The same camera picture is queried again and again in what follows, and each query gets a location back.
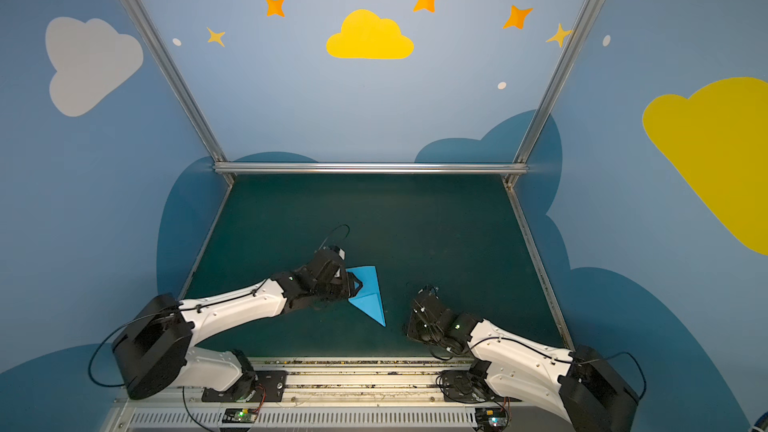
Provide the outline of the blue square paper sheet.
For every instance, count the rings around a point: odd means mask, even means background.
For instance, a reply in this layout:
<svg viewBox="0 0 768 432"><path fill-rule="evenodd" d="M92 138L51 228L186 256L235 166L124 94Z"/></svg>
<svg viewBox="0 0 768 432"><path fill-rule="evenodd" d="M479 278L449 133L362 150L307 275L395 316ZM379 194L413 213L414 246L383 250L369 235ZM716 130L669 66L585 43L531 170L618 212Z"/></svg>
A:
<svg viewBox="0 0 768 432"><path fill-rule="evenodd" d="M375 266L361 266L348 269L363 283L362 290L356 297L348 298L348 302L365 313L382 327L386 326L378 274Z"/></svg>

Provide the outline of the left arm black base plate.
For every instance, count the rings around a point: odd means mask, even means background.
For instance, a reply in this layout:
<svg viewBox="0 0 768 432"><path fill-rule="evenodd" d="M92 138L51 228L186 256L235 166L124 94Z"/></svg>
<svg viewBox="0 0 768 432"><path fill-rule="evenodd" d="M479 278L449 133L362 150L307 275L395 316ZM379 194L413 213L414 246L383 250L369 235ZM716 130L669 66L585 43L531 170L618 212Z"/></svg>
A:
<svg viewBox="0 0 768 432"><path fill-rule="evenodd" d="M287 373L282 370L247 371L228 389L205 388L203 402L281 402Z"/></svg>

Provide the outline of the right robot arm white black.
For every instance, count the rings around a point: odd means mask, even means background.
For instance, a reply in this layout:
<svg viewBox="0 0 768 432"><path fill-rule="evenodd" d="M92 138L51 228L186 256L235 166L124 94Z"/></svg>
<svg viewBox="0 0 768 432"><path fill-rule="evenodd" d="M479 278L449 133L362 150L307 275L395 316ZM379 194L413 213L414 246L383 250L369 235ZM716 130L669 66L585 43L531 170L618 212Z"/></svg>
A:
<svg viewBox="0 0 768 432"><path fill-rule="evenodd" d="M436 385L449 402L485 405L483 431L506 427L512 402L554 414L577 431L628 431L643 397L595 349L546 346L454 312L430 287L412 301L407 336L473 360L466 370L440 372Z"/></svg>

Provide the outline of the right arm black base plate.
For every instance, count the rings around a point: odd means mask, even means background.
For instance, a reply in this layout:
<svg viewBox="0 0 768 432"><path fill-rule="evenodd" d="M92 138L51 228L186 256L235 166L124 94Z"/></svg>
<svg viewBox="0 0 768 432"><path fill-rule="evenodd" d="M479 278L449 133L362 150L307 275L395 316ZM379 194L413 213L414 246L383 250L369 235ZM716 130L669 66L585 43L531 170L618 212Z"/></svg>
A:
<svg viewBox="0 0 768 432"><path fill-rule="evenodd" d="M485 372L475 370L445 370L437 379L436 385L446 401L463 404L481 404L486 402L505 402L506 398L494 392L487 381Z"/></svg>

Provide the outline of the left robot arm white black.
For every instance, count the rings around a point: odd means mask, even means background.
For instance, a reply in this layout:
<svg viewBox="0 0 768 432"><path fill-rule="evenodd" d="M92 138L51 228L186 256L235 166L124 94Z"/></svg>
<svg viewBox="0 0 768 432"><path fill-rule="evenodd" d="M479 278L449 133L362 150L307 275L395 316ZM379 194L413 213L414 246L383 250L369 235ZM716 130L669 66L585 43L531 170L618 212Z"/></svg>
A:
<svg viewBox="0 0 768 432"><path fill-rule="evenodd" d="M333 246L295 270L231 292L185 300L159 295L112 343L122 386L132 400L186 387L203 389L213 401L258 400L264 394L244 353L208 350L201 342L248 322L353 299L364 287L363 275L348 270L344 251Z"/></svg>

